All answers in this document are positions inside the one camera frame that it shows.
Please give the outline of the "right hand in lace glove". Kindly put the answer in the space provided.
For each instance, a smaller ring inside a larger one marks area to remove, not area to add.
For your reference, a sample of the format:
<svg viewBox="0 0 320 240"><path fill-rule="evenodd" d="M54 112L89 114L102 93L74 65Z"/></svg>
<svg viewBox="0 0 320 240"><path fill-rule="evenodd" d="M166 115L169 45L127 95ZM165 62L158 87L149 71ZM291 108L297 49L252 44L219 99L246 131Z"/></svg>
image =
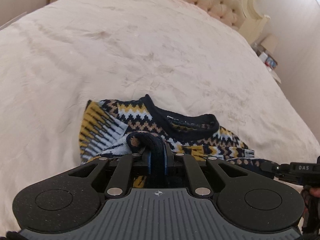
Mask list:
<svg viewBox="0 0 320 240"><path fill-rule="evenodd" d="M304 199L302 233L304 235L319 234L319 188L304 186L301 196Z"/></svg>

